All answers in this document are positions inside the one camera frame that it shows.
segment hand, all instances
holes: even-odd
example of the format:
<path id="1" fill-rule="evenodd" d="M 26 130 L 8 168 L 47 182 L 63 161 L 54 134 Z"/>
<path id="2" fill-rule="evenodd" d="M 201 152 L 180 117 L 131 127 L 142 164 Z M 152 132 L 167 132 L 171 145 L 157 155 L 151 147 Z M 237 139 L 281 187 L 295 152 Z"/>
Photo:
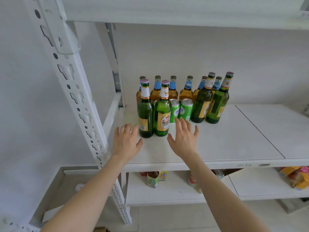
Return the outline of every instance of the hand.
<path id="1" fill-rule="evenodd" d="M 176 138 L 172 138 L 171 134 L 168 134 L 168 143 L 170 147 L 180 158 L 186 158 L 195 154 L 196 142 L 198 137 L 198 127 L 195 125 L 195 132 L 192 134 L 192 125 L 189 121 L 184 120 L 182 117 L 180 120 L 175 118 L 176 123 Z"/>
<path id="2" fill-rule="evenodd" d="M 113 143 L 113 155 L 119 156 L 121 160 L 126 163 L 133 159 L 134 156 L 141 150 L 143 140 L 140 139 L 136 143 L 138 126 L 134 125 L 132 132 L 131 124 L 124 124 L 120 128 L 115 129 L 114 143 Z"/>

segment forearm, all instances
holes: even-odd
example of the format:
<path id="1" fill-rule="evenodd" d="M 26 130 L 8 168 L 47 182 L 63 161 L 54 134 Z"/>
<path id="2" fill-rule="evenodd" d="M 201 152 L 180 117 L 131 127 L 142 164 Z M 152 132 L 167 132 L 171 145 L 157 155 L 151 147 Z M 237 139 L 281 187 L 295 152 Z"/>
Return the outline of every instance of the forearm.
<path id="1" fill-rule="evenodd" d="M 198 154 L 184 162 L 191 169 L 222 232 L 270 231 L 264 223 L 204 164 Z"/>
<path id="2" fill-rule="evenodd" d="M 42 228 L 42 232 L 91 232 L 126 161 L 112 155 L 106 165 Z"/>

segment barcode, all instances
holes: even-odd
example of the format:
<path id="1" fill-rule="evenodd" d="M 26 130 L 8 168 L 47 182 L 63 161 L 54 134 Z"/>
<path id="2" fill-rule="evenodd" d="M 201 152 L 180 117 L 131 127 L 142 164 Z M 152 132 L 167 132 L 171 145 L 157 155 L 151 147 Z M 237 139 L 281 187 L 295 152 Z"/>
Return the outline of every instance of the barcode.
<path id="1" fill-rule="evenodd" d="M 141 126 L 141 125 L 140 125 L 139 128 L 140 128 L 141 130 L 144 130 L 144 131 L 146 130 L 146 126 Z"/>

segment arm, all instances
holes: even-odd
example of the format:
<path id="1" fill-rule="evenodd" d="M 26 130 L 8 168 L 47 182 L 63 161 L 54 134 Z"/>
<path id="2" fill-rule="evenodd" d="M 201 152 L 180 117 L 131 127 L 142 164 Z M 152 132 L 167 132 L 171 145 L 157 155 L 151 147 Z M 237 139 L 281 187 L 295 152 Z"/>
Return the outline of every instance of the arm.
<path id="1" fill-rule="evenodd" d="M 41 232 L 91 232 L 103 210 L 107 197 L 125 164 L 143 145 L 136 144 L 137 125 L 124 124 L 115 130 L 113 152 L 104 167 L 68 201 L 42 228 Z"/>
<path id="2" fill-rule="evenodd" d="M 270 231 L 217 176 L 204 164 L 195 152 L 198 127 L 191 132 L 191 124 L 180 118 L 175 119 L 176 138 L 168 134 L 172 150 L 183 159 L 197 179 L 207 204 L 222 232 L 265 232 Z"/>

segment left hand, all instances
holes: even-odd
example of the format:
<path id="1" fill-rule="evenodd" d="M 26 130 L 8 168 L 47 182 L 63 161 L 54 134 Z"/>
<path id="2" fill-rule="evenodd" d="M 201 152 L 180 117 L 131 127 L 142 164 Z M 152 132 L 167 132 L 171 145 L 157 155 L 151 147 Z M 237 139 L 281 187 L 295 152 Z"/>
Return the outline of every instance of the left hand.
<path id="1" fill-rule="evenodd" d="M 114 134 L 112 154 L 119 156 L 120 159 L 126 161 L 126 163 L 137 155 L 143 145 L 142 139 L 136 143 L 138 126 L 134 125 L 132 132 L 131 126 L 131 124 L 124 124 L 120 128 L 120 131 L 119 127 L 117 127 Z"/>

